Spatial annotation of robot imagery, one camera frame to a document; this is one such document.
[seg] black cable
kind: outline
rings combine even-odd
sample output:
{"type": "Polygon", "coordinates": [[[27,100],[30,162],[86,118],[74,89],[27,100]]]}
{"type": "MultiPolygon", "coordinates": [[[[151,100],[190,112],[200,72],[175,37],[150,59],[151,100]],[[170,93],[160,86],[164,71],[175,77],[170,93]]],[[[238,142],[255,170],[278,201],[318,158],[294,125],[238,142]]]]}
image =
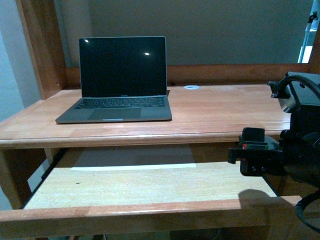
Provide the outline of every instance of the black cable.
{"type": "Polygon", "coordinates": [[[312,193],[304,198],[302,198],[295,206],[295,213],[298,216],[298,218],[305,224],[307,225],[309,228],[311,228],[312,230],[316,231],[317,233],[320,234],[320,228],[315,227],[313,225],[311,225],[310,223],[307,222],[307,220],[304,217],[304,210],[306,209],[306,207],[312,203],[313,201],[316,201],[320,199],[320,189],[318,191],[316,191],[315,193],[312,193]]]}
{"type": "Polygon", "coordinates": [[[298,81],[304,86],[307,86],[314,94],[320,99],[320,87],[311,81],[309,78],[300,75],[286,76],[281,81],[270,81],[268,85],[271,87],[273,97],[275,98],[288,98],[285,93],[287,85],[293,81],[298,81]]]}

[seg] white strip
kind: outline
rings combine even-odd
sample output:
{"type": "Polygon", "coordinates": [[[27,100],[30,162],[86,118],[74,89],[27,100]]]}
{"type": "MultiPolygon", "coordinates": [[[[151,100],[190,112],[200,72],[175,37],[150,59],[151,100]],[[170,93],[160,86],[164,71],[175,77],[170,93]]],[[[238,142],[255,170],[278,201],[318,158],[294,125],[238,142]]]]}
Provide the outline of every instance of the white strip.
{"type": "Polygon", "coordinates": [[[149,169],[182,169],[195,168],[195,163],[163,164],[163,165],[140,165],[140,166],[89,166],[73,167],[72,171],[123,171],[123,170],[149,170],[149,169]]]}

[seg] wooden panel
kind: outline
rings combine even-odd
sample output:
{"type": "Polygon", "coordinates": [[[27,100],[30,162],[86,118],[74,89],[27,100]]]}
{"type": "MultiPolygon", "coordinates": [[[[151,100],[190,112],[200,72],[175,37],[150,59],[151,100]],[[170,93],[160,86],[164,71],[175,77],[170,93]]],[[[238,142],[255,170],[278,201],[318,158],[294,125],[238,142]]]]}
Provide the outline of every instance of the wooden panel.
{"type": "Polygon", "coordinates": [[[297,221],[299,196],[11,210],[0,214],[4,238],[137,233],[297,221]]]}
{"type": "MultiPolygon", "coordinates": [[[[166,146],[153,148],[165,149],[166,146]]],[[[140,149],[143,153],[140,157],[153,157],[148,156],[148,149],[140,146],[121,149],[127,154],[140,149]]],[[[195,202],[238,199],[239,196],[246,199],[276,197],[262,177],[241,175],[240,163],[230,164],[227,158],[224,162],[197,163],[190,168],[71,171],[83,151],[70,148],[25,209],[195,202]]]]}
{"type": "Polygon", "coordinates": [[[0,150],[0,186],[14,209],[31,196],[28,179],[45,159],[43,149],[0,150]]]}
{"type": "Polygon", "coordinates": [[[54,1],[16,0],[41,98],[67,86],[54,1]]]}
{"type": "Polygon", "coordinates": [[[270,98],[267,85],[169,88],[172,121],[56,124],[80,97],[63,90],[0,123],[0,148],[63,148],[235,142],[245,127],[268,136],[290,128],[290,114],[270,98]]]}
{"type": "Polygon", "coordinates": [[[320,33],[316,32],[312,52],[309,60],[309,72],[320,74],[320,33]]]}
{"type": "MultiPolygon", "coordinates": [[[[308,64],[226,64],[226,65],[170,65],[167,67],[169,86],[266,84],[279,81],[287,72],[307,73],[308,64]]],[[[79,68],[66,68],[68,85],[80,88],[79,68]]]]}

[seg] white wall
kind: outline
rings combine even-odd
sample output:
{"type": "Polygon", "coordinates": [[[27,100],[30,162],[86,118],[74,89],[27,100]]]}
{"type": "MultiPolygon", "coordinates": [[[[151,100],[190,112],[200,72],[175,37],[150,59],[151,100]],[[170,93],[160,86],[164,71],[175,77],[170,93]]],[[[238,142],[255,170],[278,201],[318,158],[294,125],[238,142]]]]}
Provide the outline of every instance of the white wall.
{"type": "MultiPolygon", "coordinates": [[[[15,0],[0,0],[0,121],[40,100],[15,0]]],[[[39,182],[42,168],[30,181],[39,182]]],[[[0,190],[0,211],[11,209],[8,199],[0,190]]]]}
{"type": "Polygon", "coordinates": [[[165,36],[169,65],[296,63],[312,3],[68,0],[62,1],[62,15],[73,67],[79,62],[78,38],[88,32],[93,37],[165,36]]]}

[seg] desk surface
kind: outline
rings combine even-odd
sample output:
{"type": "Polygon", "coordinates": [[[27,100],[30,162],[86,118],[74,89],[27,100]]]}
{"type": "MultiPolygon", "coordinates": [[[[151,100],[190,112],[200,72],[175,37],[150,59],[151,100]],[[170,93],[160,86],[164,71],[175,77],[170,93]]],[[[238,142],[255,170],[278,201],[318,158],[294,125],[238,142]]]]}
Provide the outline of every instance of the desk surface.
{"type": "Polygon", "coordinates": [[[237,141],[245,127],[278,136],[290,114],[266,85],[169,87],[172,121],[58,125],[55,119],[80,97],[62,90],[0,123],[0,149],[121,146],[237,141]]]}

